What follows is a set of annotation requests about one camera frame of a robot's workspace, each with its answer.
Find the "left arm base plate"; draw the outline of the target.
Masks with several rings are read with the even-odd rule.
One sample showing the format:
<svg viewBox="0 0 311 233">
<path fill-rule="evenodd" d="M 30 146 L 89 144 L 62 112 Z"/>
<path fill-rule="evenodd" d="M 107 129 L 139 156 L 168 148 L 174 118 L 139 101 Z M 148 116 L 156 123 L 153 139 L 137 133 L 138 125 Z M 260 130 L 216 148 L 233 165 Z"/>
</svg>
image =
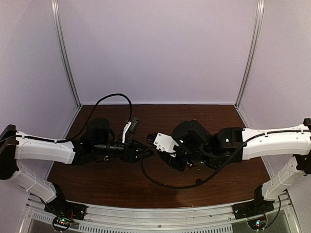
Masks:
<svg viewBox="0 0 311 233">
<path fill-rule="evenodd" d="M 63 200 L 53 200 L 45 203 L 44 210 L 58 217 L 65 217 L 71 220 L 84 220 L 86 214 L 86 206 Z"/>
</svg>

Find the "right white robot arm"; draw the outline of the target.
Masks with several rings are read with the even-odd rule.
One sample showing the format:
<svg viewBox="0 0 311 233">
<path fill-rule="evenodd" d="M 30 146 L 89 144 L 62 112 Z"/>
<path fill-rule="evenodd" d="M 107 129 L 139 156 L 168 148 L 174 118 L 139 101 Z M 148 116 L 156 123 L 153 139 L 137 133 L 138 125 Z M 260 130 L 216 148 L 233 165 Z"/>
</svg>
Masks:
<svg viewBox="0 0 311 233">
<path fill-rule="evenodd" d="M 257 215 L 268 206 L 268 201 L 274 201 L 298 178 L 311 173 L 309 121 L 307 118 L 303 124 L 283 129 L 224 128 L 211 134 L 197 120 L 190 120 L 177 125 L 171 135 L 156 133 L 152 144 L 170 167 L 180 171 L 196 163 L 220 170 L 230 163 L 291 154 L 284 168 L 265 182 L 259 196 L 249 203 L 249 210 Z"/>
</svg>

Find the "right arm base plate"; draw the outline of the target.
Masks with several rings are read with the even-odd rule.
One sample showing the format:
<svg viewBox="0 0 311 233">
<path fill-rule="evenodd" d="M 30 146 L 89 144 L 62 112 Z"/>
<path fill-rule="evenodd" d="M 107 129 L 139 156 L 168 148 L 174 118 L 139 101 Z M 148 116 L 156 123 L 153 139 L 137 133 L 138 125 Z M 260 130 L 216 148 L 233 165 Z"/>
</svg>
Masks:
<svg viewBox="0 0 311 233">
<path fill-rule="evenodd" d="M 254 201 L 235 204 L 232 206 L 235 219 L 249 218 L 257 215 L 262 215 L 266 212 L 274 210 L 274 202 L 268 201 L 257 203 Z"/>
</svg>

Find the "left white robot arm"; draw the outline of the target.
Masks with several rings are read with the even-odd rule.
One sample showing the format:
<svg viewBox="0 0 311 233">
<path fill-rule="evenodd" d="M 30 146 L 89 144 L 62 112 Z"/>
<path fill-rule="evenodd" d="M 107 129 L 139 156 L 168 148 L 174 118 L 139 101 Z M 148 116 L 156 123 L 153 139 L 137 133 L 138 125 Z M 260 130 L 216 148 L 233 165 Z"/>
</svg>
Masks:
<svg viewBox="0 0 311 233">
<path fill-rule="evenodd" d="M 66 215 L 71 207 L 62 189 L 51 182 L 38 178 L 22 164 L 22 159 L 37 159 L 84 166 L 102 157 L 108 162 L 111 157 L 123 162 L 136 163 L 147 146 L 136 140 L 127 139 L 135 132 L 139 120 L 125 125 L 120 141 L 105 118 L 95 118 L 86 124 L 86 132 L 78 140 L 56 140 L 39 138 L 18 132 L 15 125 L 8 125 L 0 135 L 0 178 L 14 181 L 27 191 L 38 196 L 51 211 Z"/>
</svg>

